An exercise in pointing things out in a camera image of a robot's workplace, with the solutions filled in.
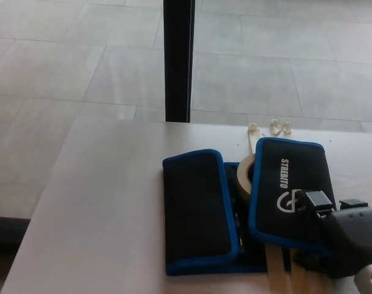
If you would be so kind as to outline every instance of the white table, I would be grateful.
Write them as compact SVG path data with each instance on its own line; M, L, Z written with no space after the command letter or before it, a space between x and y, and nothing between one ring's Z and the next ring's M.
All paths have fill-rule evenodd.
M292 137L324 145L336 198L372 206L372 135ZM164 274L162 160L213 148L239 161L249 144L246 127L77 120L2 294L268 293L264 274ZM336 293L357 291L345 279Z

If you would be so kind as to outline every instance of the black pole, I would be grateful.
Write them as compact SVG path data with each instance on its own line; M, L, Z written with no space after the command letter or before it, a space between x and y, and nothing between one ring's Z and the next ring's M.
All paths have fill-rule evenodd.
M163 0L166 121L190 122L195 0Z

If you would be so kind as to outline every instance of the black fabric case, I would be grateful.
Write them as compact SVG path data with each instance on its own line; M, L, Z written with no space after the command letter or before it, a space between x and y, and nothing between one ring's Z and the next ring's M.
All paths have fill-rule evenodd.
M167 275L267 271L264 243L251 236L237 191L237 166L211 149L163 161ZM283 256L289 271L289 251Z
M328 254L316 219L297 207L295 191L322 190L335 205L324 148L317 143L261 138L250 201L253 237L284 247Z

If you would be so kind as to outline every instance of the white logo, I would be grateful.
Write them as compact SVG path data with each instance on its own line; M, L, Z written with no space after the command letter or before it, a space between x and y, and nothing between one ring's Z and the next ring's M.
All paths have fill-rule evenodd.
M285 206L282 205L282 202L286 196L289 195L289 192L282 193L282 195L277 199L277 207L279 210L281 210L284 213L294 213L295 212L295 203L297 202L295 193L297 191L300 191L300 189L294 189L292 190L292 197Z

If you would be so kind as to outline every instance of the tape roll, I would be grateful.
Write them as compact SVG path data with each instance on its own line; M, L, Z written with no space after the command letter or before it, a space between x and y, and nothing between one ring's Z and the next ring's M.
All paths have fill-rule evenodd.
M250 201L251 197L251 181L248 179L248 170L254 163L254 155L249 155L243 159L236 171L238 190L240 196L246 202Z

